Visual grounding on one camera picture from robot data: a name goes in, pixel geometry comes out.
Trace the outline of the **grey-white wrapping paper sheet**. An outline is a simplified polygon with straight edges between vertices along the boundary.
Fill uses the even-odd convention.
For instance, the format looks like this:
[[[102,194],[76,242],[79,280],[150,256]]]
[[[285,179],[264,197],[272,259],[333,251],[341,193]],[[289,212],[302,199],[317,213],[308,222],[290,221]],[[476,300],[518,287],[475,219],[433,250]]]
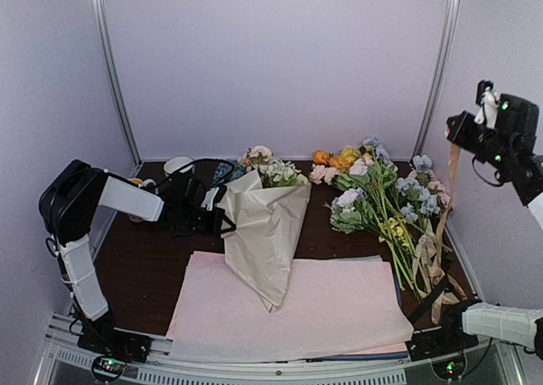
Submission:
[[[236,225],[224,233],[230,270],[253,289],[269,313],[281,309],[311,197],[311,186],[263,187],[252,170],[227,183],[218,206]]]

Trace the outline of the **white hydrangea green leaf bunch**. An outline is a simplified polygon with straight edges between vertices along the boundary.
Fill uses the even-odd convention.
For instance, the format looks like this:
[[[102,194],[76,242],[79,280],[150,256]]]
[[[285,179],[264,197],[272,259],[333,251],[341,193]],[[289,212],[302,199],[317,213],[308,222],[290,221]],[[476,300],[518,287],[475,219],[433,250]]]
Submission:
[[[264,188],[306,186],[309,180],[295,164],[282,159],[271,159],[258,167]]]

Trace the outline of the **pink flower long stem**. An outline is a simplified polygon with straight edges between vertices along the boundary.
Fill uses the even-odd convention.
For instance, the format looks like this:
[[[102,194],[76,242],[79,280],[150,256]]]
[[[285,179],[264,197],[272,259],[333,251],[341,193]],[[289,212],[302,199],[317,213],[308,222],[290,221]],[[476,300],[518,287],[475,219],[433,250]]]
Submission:
[[[256,170],[260,165],[266,165],[273,159],[273,152],[266,146],[256,145],[249,148],[239,159],[238,163],[246,172]]]

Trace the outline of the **white bowl with dark outside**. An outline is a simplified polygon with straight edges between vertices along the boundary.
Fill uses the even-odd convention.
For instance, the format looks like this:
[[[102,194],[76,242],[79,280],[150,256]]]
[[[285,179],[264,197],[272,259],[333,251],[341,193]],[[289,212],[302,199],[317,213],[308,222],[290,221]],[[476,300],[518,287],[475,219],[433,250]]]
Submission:
[[[166,177],[171,176],[178,170],[181,173],[194,174],[193,159],[188,156],[176,156],[164,163],[163,171]]]

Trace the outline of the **beige ribbon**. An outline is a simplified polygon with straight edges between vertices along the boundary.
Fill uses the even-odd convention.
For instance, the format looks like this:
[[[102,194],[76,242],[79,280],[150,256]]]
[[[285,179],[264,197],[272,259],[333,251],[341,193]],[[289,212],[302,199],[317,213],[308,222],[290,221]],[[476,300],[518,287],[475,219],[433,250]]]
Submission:
[[[419,238],[415,248],[415,258],[411,269],[415,277],[415,289],[423,301],[429,301],[429,313],[434,325],[438,325],[443,306],[459,304],[467,300],[467,295],[455,278],[449,277],[442,267],[443,235],[449,213],[454,202],[456,174],[458,171],[461,149],[451,144],[449,157],[449,179],[451,198],[440,217],[436,232],[428,226]]]

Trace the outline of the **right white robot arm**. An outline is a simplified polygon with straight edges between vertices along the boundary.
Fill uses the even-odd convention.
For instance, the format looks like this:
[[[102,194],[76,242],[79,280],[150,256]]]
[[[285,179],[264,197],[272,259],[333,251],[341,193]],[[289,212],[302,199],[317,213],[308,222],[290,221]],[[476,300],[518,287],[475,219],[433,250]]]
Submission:
[[[464,216],[481,261],[481,285],[457,320],[435,333],[454,351],[467,335],[542,356],[542,157],[534,152],[539,107],[484,80],[475,109],[447,118],[451,206]]]

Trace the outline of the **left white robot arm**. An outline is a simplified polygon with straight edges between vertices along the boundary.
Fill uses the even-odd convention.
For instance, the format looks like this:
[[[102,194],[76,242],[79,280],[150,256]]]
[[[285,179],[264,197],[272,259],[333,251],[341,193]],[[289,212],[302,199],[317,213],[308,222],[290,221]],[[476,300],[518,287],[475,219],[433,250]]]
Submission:
[[[98,321],[109,313],[90,250],[89,233],[98,208],[201,235],[236,231],[236,224],[218,205],[227,192],[223,179],[206,187],[192,172],[196,165],[192,161],[162,181],[140,187],[74,159],[42,194],[38,208],[49,235],[48,250],[58,259],[64,284],[85,318]]]

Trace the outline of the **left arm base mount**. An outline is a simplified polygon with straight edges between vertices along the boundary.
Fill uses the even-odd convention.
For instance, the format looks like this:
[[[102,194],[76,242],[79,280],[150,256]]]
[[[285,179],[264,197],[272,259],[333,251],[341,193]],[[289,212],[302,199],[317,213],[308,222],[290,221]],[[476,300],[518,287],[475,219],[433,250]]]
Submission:
[[[151,349],[149,336],[114,330],[110,343],[97,335],[84,332],[79,336],[77,346],[96,354],[92,358],[90,370],[99,382],[114,382],[125,373],[131,363],[145,363]]]

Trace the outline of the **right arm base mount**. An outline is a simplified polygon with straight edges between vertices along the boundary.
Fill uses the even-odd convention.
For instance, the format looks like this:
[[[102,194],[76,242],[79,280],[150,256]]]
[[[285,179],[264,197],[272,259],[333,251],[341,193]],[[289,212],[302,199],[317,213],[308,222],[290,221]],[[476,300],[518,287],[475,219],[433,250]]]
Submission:
[[[467,371],[466,352],[478,344],[474,335],[452,334],[440,328],[414,332],[406,347],[411,361],[428,360],[439,379],[452,382]]]

